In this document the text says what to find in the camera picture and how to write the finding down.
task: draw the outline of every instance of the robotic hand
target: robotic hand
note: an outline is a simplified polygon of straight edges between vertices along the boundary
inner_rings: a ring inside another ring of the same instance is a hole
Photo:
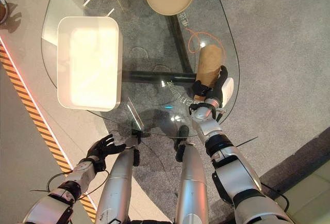
[[[105,157],[120,153],[125,148],[126,144],[116,146],[111,134],[95,142],[88,150],[87,157],[78,163],[60,186],[34,204],[22,223],[68,223],[73,214],[73,204],[81,193],[87,191],[95,175],[106,169]]]
[[[276,202],[262,193],[258,175],[218,124],[233,86],[233,79],[221,66],[220,76],[205,94],[204,103],[189,107],[193,127],[215,168],[214,184],[220,197],[234,206],[236,223],[293,223]]]

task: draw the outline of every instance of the warning stripe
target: warning stripe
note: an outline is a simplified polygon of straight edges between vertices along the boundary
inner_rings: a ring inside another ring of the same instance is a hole
[[[24,104],[27,112],[32,118],[37,130],[48,146],[50,152],[52,153],[53,158],[56,163],[59,165],[63,172],[71,171],[70,162],[67,160],[63,150],[60,148],[57,140],[54,137],[54,134],[50,130],[50,127],[46,124],[43,116],[41,115],[39,109],[35,105],[35,102],[30,95],[28,89],[23,83],[16,67],[13,64],[13,61],[8,56],[6,49],[2,44],[2,40],[0,38],[0,61],[10,78],[17,94],[21,98],[22,103]],[[80,202],[82,203],[84,209],[86,210],[87,215],[90,217],[92,222],[95,222],[96,218],[96,208],[95,205],[92,204],[91,199],[89,197],[83,197]]]

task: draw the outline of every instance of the table top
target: table top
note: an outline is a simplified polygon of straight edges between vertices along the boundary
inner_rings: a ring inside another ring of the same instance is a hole
[[[180,126],[192,128],[190,87],[203,46],[225,50],[224,65],[234,79],[234,93],[225,106],[230,114],[239,87],[239,64],[220,0],[193,0],[174,16],[163,16],[146,0],[49,0],[42,32],[45,70],[56,88],[57,26],[69,16],[112,17],[123,35],[121,104],[93,114],[148,133],[176,137]]]

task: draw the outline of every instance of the black cable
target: black cable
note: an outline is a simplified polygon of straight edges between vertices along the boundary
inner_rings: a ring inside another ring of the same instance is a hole
[[[289,206],[290,206],[289,199],[288,199],[286,196],[284,196],[283,194],[281,194],[280,192],[278,192],[277,190],[274,190],[272,187],[268,186],[267,184],[264,184],[263,182],[261,182],[261,184],[262,184],[264,187],[266,187],[266,188],[272,190],[273,192],[275,192],[276,194],[278,194],[279,196],[281,196],[281,197],[283,197],[283,198],[285,199],[285,201],[287,202],[287,205],[285,206],[284,212],[287,212],[288,209],[289,209]]]
[[[108,175],[107,175],[107,178],[103,181],[103,183],[102,183],[100,186],[98,186],[96,189],[94,189],[94,190],[92,190],[91,192],[89,192],[88,194],[85,194],[85,195],[82,195],[81,197],[79,197],[79,198],[77,199],[77,201],[78,201],[78,200],[81,200],[82,198],[84,198],[84,197],[86,197],[86,196],[89,196],[90,194],[92,194],[94,191],[96,191],[96,190],[99,189],[102,185],[105,184],[105,182],[107,181],[107,179],[108,179],[108,177],[109,177],[109,175],[110,175],[110,173],[109,173],[107,170],[105,170],[105,172],[107,172]]]
[[[48,182],[47,182],[46,189],[48,190],[48,192],[51,191],[49,185],[50,185],[51,181],[52,181],[54,178],[57,178],[58,176],[61,176],[61,175],[70,174],[71,172],[72,172],[72,171],[62,172],[62,173],[59,173],[59,174],[56,174],[56,175],[52,176],[52,177],[48,180]]]
[[[30,191],[49,192],[48,190],[42,190],[42,189],[31,189]]]
[[[238,145],[238,146],[236,146],[236,147],[239,147],[239,146],[241,146],[241,145],[244,145],[244,144],[246,144],[246,143],[248,143],[248,142],[250,142],[250,141],[252,141],[252,140],[254,140],[254,139],[256,139],[256,138],[258,138],[258,136],[254,137],[254,138],[252,138],[252,139],[250,139],[250,140],[247,140],[247,141],[241,143],[240,145]]]

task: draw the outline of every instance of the white tray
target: white tray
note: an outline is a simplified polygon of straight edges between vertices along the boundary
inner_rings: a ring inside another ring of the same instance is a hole
[[[57,30],[57,98],[66,108],[109,111],[120,103],[123,38],[108,17],[66,17]]]

